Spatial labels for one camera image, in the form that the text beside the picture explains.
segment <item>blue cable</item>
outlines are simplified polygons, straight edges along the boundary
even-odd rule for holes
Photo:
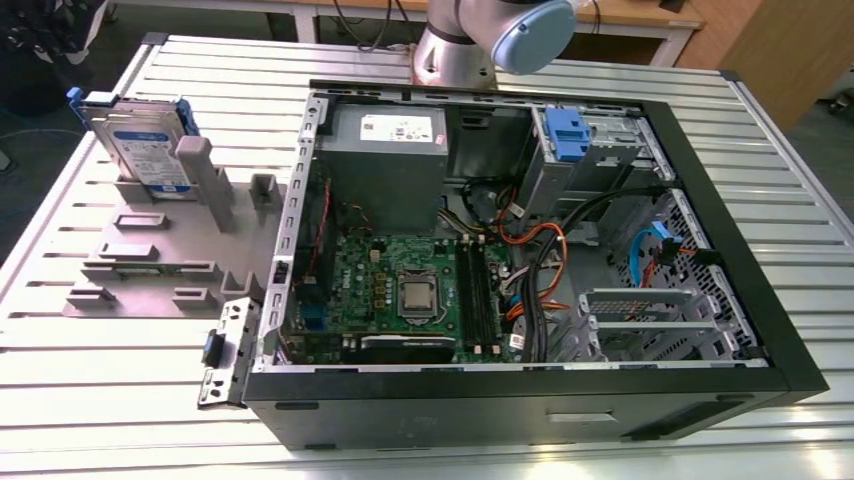
[[[661,232],[653,228],[647,228],[637,232],[635,239],[631,241],[631,247],[628,247],[628,274],[631,275],[631,283],[635,287],[640,286],[640,256],[637,253],[640,252],[643,237],[647,235],[655,235],[661,240],[664,239]]]
[[[631,241],[631,247],[628,247],[628,275],[631,276],[631,283],[635,287],[640,286],[640,244],[643,243],[643,237],[647,235],[655,235],[659,239],[672,238],[677,243],[681,243],[681,237],[673,237],[667,231],[667,227],[659,221],[652,222],[652,228],[640,230]]]

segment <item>black cable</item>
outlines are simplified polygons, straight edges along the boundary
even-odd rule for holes
[[[412,23],[409,22],[409,16],[405,14],[405,9],[402,8],[402,4],[400,3],[400,0],[394,0],[394,3],[397,4],[397,10],[400,10],[400,16],[402,17],[405,31],[408,32],[408,35],[409,35],[409,43],[416,43],[417,39],[414,38],[414,34],[412,33]]]
[[[640,195],[640,196],[657,196],[667,192],[667,187],[640,187],[640,188],[625,188],[623,190],[613,190],[609,192],[604,192],[595,197],[586,199],[581,204],[572,210],[572,212],[562,218],[560,222],[560,230],[562,230],[564,235],[569,234],[569,231],[577,226],[577,223],[584,219],[586,214],[603,203],[609,202],[620,197]],[[536,277],[538,273],[538,266],[545,261],[545,257],[548,256],[548,252],[554,247],[557,236],[549,231],[548,238],[542,243],[542,246],[538,248],[536,253],[536,258],[529,265],[528,271],[524,275],[525,287],[522,287],[521,299],[524,303],[521,304],[521,312],[525,317],[525,328],[526,325],[532,325],[534,331],[530,333],[537,335],[538,341],[541,342],[541,337],[546,334],[544,332],[545,329],[545,314],[542,311],[542,306],[538,303],[538,291],[536,289]],[[525,331],[525,345],[526,348],[526,337],[528,332]],[[530,356],[529,350],[522,350],[526,352],[528,357]],[[546,356],[545,345],[542,344],[542,348],[537,350],[534,360],[536,362],[544,362]]]
[[[390,21],[390,0],[388,0],[388,4],[385,7],[385,19],[382,20],[382,28],[376,34],[376,38],[373,39],[372,42],[364,41],[361,37],[356,35],[356,32],[353,32],[352,28],[349,28],[350,24],[349,24],[349,21],[346,20],[346,17],[344,16],[344,12],[341,11],[341,6],[338,5],[337,0],[332,0],[332,3],[334,3],[334,11],[337,12],[337,17],[341,20],[340,25],[341,27],[344,27],[344,30],[346,30],[346,33],[356,41],[356,48],[358,49],[360,52],[370,53],[373,50],[376,50],[376,48],[378,48],[378,43],[382,41],[382,36],[385,35],[385,29],[388,28],[388,22]]]
[[[596,10],[596,15],[592,20],[592,33],[599,34],[601,29],[601,10],[599,10],[599,0],[592,0],[592,8]]]

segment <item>aluminum table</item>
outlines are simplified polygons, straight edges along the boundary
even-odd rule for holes
[[[408,82],[406,56],[169,37],[115,92],[182,94],[232,181],[286,183],[309,78]],[[669,103],[831,390],[667,442],[288,452],[249,411],[198,412],[214,319],[59,314],[121,202],[87,133],[0,270],[0,473],[83,478],[841,478],[854,476],[854,228],[737,81],[716,72],[556,62],[502,90]]]

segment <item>wire bundle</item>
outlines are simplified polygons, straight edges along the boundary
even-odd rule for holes
[[[596,195],[595,197],[585,200],[564,217],[558,225],[560,231],[572,231],[572,229],[577,226],[586,215],[596,209],[596,207],[608,203],[609,201],[629,195],[656,196],[663,194],[665,191],[665,187],[644,187],[613,190],[611,192]],[[536,258],[529,264],[521,284],[521,308],[525,319],[525,335],[521,358],[522,361],[526,362],[544,362],[546,358],[545,315],[542,305],[538,302],[536,276],[540,270],[540,265],[545,261],[545,258],[548,256],[548,252],[554,247],[557,238],[561,239],[560,243],[565,243],[565,238],[562,237],[562,235],[548,235],[548,238],[536,253]]]
[[[388,0],[386,6],[385,6],[385,18],[382,19],[382,26],[380,27],[378,33],[376,34],[376,38],[373,38],[372,41],[364,40],[350,28],[352,25],[357,25],[358,23],[361,23],[364,19],[357,21],[350,21],[344,16],[344,12],[341,11],[341,6],[338,5],[337,0],[332,0],[332,3],[334,4],[334,11],[337,12],[337,18],[340,19],[340,22],[337,22],[337,24],[346,31],[352,39],[356,41],[356,48],[358,49],[358,51],[364,53],[370,53],[377,48],[385,50],[386,47],[380,47],[378,44],[382,41],[382,37],[385,36],[385,30],[388,29],[388,23],[390,22],[390,0]],[[402,16],[402,22],[406,25],[406,29],[409,32],[409,41],[413,42],[412,25],[409,23],[409,16],[405,14],[405,10],[402,9],[400,0],[394,0],[394,4],[397,5],[397,10],[400,10],[400,16]]]

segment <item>blue plastic clip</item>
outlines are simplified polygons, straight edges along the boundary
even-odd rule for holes
[[[198,126],[196,125],[196,119],[192,116],[192,109],[189,108],[189,102],[185,99],[174,102],[177,110],[177,117],[181,119],[181,125],[184,125],[184,132],[186,135],[198,135]]]
[[[558,162],[577,162],[589,148],[589,127],[573,108],[545,109],[545,129]]]
[[[71,87],[70,90],[65,92],[65,98],[67,99],[67,106],[70,107],[70,111],[74,112],[74,115],[79,119],[82,126],[86,130],[91,130],[91,126],[89,125],[89,122],[85,121],[82,112],[79,112],[79,105],[82,104],[82,90],[78,87]]]

